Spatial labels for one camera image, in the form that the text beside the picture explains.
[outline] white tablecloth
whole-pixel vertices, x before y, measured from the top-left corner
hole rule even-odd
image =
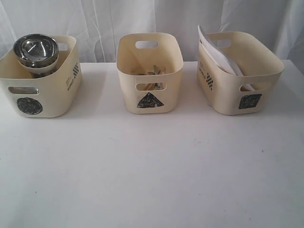
[[[23,118],[0,92],[1,228],[304,227],[304,76],[224,116],[186,62],[178,106],[135,115],[115,64],[81,65],[70,110]]]

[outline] black triangle sticker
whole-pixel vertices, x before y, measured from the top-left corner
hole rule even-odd
[[[137,105],[138,108],[155,108],[161,106],[164,106],[164,104],[151,93],[147,93]]]

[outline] black circle sticker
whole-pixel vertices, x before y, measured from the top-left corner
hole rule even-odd
[[[29,97],[19,98],[17,100],[17,106],[21,112],[29,115],[37,115],[42,112],[40,102]]]

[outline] checkered pattern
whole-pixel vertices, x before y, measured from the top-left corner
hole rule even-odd
[[[76,78],[76,76],[78,75],[78,72],[79,72],[78,63],[76,63],[74,68],[73,68],[74,78]]]
[[[207,73],[206,82],[207,82],[207,84],[209,85],[209,88],[212,90],[212,87],[213,87],[213,79],[211,78],[211,76],[209,75],[209,73]]]

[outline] plastic basket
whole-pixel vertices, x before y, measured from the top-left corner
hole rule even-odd
[[[213,41],[229,41],[221,50],[232,58],[245,76],[235,76],[221,70],[199,44],[197,77],[209,103],[225,115],[260,111],[282,71],[283,62],[267,47],[248,33],[223,32],[208,34]],[[251,84],[255,91],[246,91]]]
[[[138,41],[157,41],[155,48],[137,48]],[[163,75],[132,75],[153,65],[166,67]],[[130,34],[119,41],[117,69],[126,108],[135,114],[165,113],[177,104],[181,84],[183,59],[174,36],[166,33]],[[140,87],[161,83],[162,90],[147,91]]]
[[[52,36],[66,44],[59,51],[57,71],[42,78],[32,75],[18,62],[13,50],[0,59],[0,86],[15,111],[24,117],[56,117],[65,113],[78,90],[82,74],[76,39]]]

